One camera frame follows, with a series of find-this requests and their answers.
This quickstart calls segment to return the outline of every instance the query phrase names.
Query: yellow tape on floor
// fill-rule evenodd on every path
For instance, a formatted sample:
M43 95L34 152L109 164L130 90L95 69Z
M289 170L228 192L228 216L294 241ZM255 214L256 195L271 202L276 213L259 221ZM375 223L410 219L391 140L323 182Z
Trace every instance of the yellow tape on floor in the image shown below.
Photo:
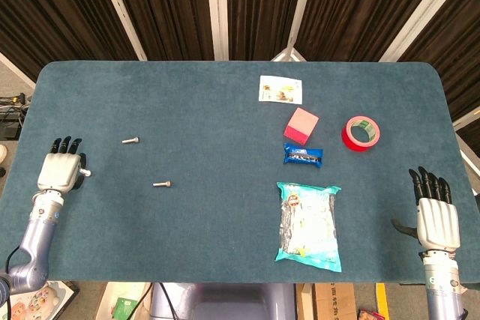
M389 305L387 303L387 292L384 283L375 284L375 294L376 294L376 311L385 318L385 320L390 320L389 315Z

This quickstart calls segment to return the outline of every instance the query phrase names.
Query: black cable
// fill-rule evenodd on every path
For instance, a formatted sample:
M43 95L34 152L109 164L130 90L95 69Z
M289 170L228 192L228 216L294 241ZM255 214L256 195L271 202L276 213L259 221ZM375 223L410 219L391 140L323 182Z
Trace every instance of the black cable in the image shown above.
M138 303L136 303L134 309L132 310L132 312L130 313L130 315L127 317L127 320L132 319L132 316L133 316L134 313L137 311L137 309L138 309L138 307L140 306L140 304L142 303L143 299L145 299L145 296L147 296L147 294L150 292L150 290L152 290L152 286L153 286L153 283L150 283L150 286L148 287L147 291L145 292L145 294L142 295L142 297L140 298L140 300L138 300Z
M0 119L0 127L9 127L11 126L11 123L13 122L12 120L7 120L9 115L15 115L16 120L20 123L20 125L23 124L23 121L25 120L26 117L26 112L29 109L29 105L13 105L13 104L7 104L7 105L1 105L0 104L0 114L3 114L3 117Z
M168 296L167 290L165 289L165 285L163 283L158 283L160 287L163 290L163 293L165 294L166 301L168 301L168 306L170 307L170 311L172 312L172 317L173 320L178 320L179 316L177 315L177 312L175 311L175 308L172 305L172 301L170 300L170 296Z
M14 255L14 253L17 252L17 250L20 248L20 245L18 247L16 247L11 253L10 255L7 256L7 260L5 261L5 273L8 274L8 268L10 267L10 259L12 258L12 256ZM10 296L8 297L7 299L7 320L11 320L12 319L12 304L10 302Z

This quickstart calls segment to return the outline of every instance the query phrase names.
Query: blue snack wrapper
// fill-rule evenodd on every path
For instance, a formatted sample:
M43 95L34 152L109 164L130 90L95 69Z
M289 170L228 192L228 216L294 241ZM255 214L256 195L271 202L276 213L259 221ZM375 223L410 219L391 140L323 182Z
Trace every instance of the blue snack wrapper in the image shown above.
M322 166L323 149L305 149L286 142L283 144L285 150L284 163L314 164Z

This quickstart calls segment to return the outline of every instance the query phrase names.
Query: plastic bag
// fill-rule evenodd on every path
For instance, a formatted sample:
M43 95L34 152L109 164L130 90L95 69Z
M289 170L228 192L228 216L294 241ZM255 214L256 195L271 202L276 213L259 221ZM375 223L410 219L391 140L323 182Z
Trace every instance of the plastic bag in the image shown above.
M341 272L333 205L339 187L277 183L281 190L280 248L275 261L291 259Z

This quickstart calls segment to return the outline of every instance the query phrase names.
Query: card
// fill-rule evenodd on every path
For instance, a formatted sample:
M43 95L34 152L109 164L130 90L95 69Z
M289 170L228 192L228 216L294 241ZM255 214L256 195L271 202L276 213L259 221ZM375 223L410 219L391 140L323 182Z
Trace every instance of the card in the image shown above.
M281 76L262 75L258 101L302 104L302 81Z
M12 320L54 320L60 317L67 305L78 293L78 288L69 282L48 281L37 292L12 295ZM7 307L0 310L0 319L7 318Z

